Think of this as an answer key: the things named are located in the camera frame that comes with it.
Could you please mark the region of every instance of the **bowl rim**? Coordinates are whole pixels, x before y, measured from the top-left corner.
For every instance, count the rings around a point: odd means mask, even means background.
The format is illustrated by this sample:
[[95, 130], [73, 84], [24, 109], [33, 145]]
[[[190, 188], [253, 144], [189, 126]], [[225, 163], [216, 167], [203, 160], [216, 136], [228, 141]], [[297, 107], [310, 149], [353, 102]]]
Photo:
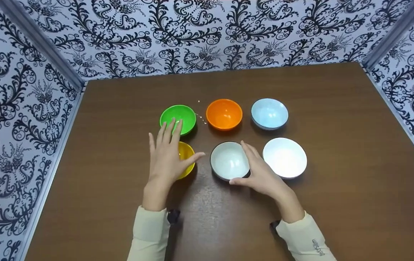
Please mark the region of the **bowl rim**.
[[[237, 106], [237, 107], [239, 108], [239, 110], [240, 110], [240, 112], [241, 112], [240, 119], [239, 119], [239, 121], [238, 121], [238, 122], [237, 122], [234, 126], [232, 126], [232, 127], [227, 127], [227, 128], [224, 128], [224, 127], [219, 127], [219, 126], [217, 126], [217, 125], [213, 124], [213, 123], [210, 121], [210, 119], [209, 119], [209, 117], [208, 117], [208, 111], [209, 111], [210, 107], [211, 107], [214, 103], [219, 102], [219, 101], [228, 101], [228, 102], [232, 102], [233, 104], [235, 104], [235, 106]], [[235, 102], [235, 101], [233, 101], [233, 100], [231, 100], [231, 99], [216, 99], [216, 100], [212, 101], [212, 102], [211, 102], [211, 103], [207, 106], [207, 109], [205, 110], [205, 117], [207, 118], [208, 123], [210, 123], [210, 125], [212, 125], [212, 126], [213, 126], [213, 127], [215, 127], [216, 129], [221, 129], [221, 130], [224, 130], [224, 131], [228, 131], [228, 130], [230, 130], [230, 129], [235, 128], [236, 126], [238, 126], [238, 125], [241, 123], [242, 118], [243, 118], [243, 111], [242, 111], [242, 107], [241, 107], [241, 106], [240, 106], [237, 102]]]
[[[186, 142], [182, 142], [182, 141], [179, 141], [178, 142], [178, 144], [185, 144], [185, 145], [187, 145], [187, 147], [191, 150], [191, 152], [192, 152], [192, 155], [194, 155], [195, 154], [195, 151], [194, 151], [194, 149], [192, 148], [192, 146], [191, 145], [189, 145], [189, 144], [187, 144]], [[192, 170], [194, 170], [194, 166], [196, 165], [196, 163], [194, 162], [193, 164], [191, 164], [191, 165], [189, 165], [187, 168], [186, 168], [186, 170], [189, 168], [189, 167], [191, 167], [191, 170], [184, 176], [184, 177], [178, 177], [178, 179], [177, 180], [180, 180], [180, 179], [183, 179], [183, 178], [185, 178], [185, 177], [187, 177], [187, 176], [189, 176], [189, 174], [192, 172]]]
[[[253, 109], [254, 109], [254, 106], [255, 106], [255, 104], [257, 103], [257, 102], [259, 102], [259, 101], [261, 101], [261, 100], [274, 100], [274, 101], [277, 101], [277, 102], [279, 102], [280, 104], [282, 104], [283, 106], [284, 106], [284, 109], [288, 112], [288, 118], [286, 119], [286, 121], [285, 122], [283, 122], [283, 124], [281, 124], [281, 125], [279, 125], [279, 126], [277, 126], [277, 127], [267, 127], [267, 126], [263, 126], [263, 125], [261, 125], [260, 123], [258, 123], [258, 121], [255, 119], [255, 117], [254, 117], [254, 113], [253, 113]], [[289, 109], [286, 107], [286, 105], [283, 103], [283, 102], [281, 102], [280, 100], [278, 100], [278, 99], [273, 99], [273, 98], [260, 98], [260, 99], [258, 99], [258, 100], [256, 100], [253, 104], [252, 104], [252, 106], [250, 107], [250, 117], [252, 117], [252, 119], [253, 119], [253, 121], [255, 122], [255, 124], [257, 124], [259, 127], [264, 127], [264, 128], [268, 128], [268, 129], [279, 129], [280, 127], [283, 127], [288, 121], [289, 121]]]
[[298, 146], [302, 149], [303, 154], [305, 155], [306, 164], [305, 164], [305, 168], [303, 169], [303, 171], [302, 171], [300, 174], [298, 174], [298, 175], [296, 175], [296, 176], [294, 176], [294, 177], [283, 177], [283, 176], [279, 175], [278, 173], [276, 173], [276, 175], [278, 175], [278, 177], [280, 177], [281, 179], [286, 179], [286, 180], [288, 180], [288, 179], [295, 179], [295, 178], [299, 177], [300, 175], [302, 175], [302, 174], [305, 172], [306, 167], [308, 166], [308, 156], [306, 155], [306, 152], [305, 152], [305, 150], [303, 149], [303, 147], [302, 147], [300, 144], [298, 144], [298, 142], [296, 142], [295, 140], [292, 140], [292, 139], [289, 139], [289, 138], [286, 138], [286, 137], [276, 137], [276, 138], [272, 138], [272, 139], [270, 139], [269, 141], [267, 141], [267, 142], [266, 142], [265, 146], [263, 146], [263, 150], [262, 150], [262, 157], [263, 157], [263, 160], [266, 162], [266, 160], [265, 160], [265, 155], [264, 155], [266, 145], [268, 145], [268, 143], [270, 143], [272, 140], [277, 140], [277, 139], [286, 139], [286, 140], [290, 140], [291, 142], [294, 142], [295, 144], [297, 144], [297, 145], [298, 145]]
[[163, 122], [162, 122], [163, 115], [165, 114], [165, 112], [167, 112], [167, 110], [169, 110], [169, 109], [171, 109], [173, 107], [185, 107], [185, 108], [187, 108], [194, 115], [194, 123], [192, 124], [192, 127], [190, 127], [189, 130], [187, 130], [186, 132], [183, 132], [183, 130], [181, 130], [181, 134], [180, 135], [182, 136], [182, 135], [188, 134], [192, 129], [194, 129], [194, 126], [196, 125], [196, 122], [197, 122], [197, 116], [196, 116], [195, 111], [191, 107], [189, 107], [187, 105], [184, 105], [184, 104], [175, 104], [175, 105], [171, 105], [167, 109], [164, 109], [164, 111], [162, 111], [162, 114], [160, 114], [160, 119], [159, 119], [160, 127], [162, 127], [162, 125], [163, 125]]
[[[212, 173], [213, 173], [213, 175], [214, 175], [214, 176], [216, 176], [216, 177], [217, 177], [217, 178], [219, 178], [220, 180], [224, 180], [224, 181], [229, 182], [231, 179], [227, 179], [227, 178], [224, 178], [224, 177], [222, 177], [222, 176], [218, 175], [218, 174], [217, 174], [217, 172], [215, 172], [215, 170], [213, 170], [213, 164], [212, 164], [212, 156], [213, 156], [213, 151], [214, 151], [214, 150], [215, 150], [218, 146], [220, 146], [221, 144], [223, 144], [223, 143], [227, 143], [227, 142], [233, 142], [233, 143], [239, 144], [239, 145], [241, 146], [241, 144], [240, 144], [240, 143], [235, 142], [235, 141], [232, 141], [232, 140], [223, 141], [223, 142], [221, 142], [221, 143], [217, 144], [217, 145], [213, 148], [212, 152], [210, 152], [209, 163], [210, 163], [210, 169], [212, 170]], [[248, 166], [248, 171], [247, 171], [247, 173], [246, 173], [244, 176], [242, 176], [242, 177], [238, 177], [238, 178], [247, 178], [247, 177], [249, 177], [249, 176], [250, 176], [250, 165]]]

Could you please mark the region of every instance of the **light blue bowl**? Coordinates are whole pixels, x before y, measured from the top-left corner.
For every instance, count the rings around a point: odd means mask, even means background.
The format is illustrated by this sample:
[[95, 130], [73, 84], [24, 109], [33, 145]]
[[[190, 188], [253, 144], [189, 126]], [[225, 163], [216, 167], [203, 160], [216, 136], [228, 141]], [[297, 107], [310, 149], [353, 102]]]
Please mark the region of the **light blue bowl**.
[[278, 100], [264, 98], [252, 105], [252, 120], [261, 129], [267, 131], [279, 129], [288, 119], [288, 109]]

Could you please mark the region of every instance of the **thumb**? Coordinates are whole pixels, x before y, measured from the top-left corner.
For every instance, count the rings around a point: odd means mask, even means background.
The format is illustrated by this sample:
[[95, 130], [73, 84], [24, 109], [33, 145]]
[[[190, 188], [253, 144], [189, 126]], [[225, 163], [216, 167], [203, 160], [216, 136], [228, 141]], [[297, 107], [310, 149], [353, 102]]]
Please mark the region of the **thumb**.
[[183, 168], [187, 168], [190, 165], [192, 165], [194, 162], [197, 162], [197, 160], [199, 160], [203, 156], [205, 156], [205, 153], [204, 152], [197, 152], [196, 154], [190, 156], [189, 159], [183, 160], [181, 162], [181, 164], [182, 164]]
[[250, 187], [250, 180], [248, 178], [237, 177], [230, 180], [230, 185]]

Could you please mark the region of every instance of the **green bowl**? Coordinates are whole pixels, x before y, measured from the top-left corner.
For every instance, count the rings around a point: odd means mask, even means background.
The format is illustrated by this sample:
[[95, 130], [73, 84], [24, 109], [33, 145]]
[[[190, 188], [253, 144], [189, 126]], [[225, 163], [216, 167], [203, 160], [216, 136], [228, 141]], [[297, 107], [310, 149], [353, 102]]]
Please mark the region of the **green bowl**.
[[176, 129], [176, 126], [179, 120], [183, 119], [183, 128], [181, 129], [181, 136], [188, 134], [196, 125], [196, 114], [194, 111], [186, 105], [173, 105], [162, 112], [160, 116], [160, 127], [162, 127], [164, 122], [169, 124], [172, 121], [172, 118], [176, 118], [176, 124], [173, 130]]

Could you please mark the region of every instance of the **sleeve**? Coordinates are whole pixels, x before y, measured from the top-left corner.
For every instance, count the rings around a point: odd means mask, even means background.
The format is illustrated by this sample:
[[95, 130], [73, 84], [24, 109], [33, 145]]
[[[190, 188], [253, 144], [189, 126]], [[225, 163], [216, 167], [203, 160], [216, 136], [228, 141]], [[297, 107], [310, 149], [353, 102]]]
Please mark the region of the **sleeve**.
[[318, 225], [306, 212], [305, 217], [295, 223], [281, 220], [276, 232], [286, 241], [296, 261], [336, 261]]
[[170, 223], [167, 210], [147, 211], [139, 206], [134, 220], [133, 241], [127, 261], [163, 261]]

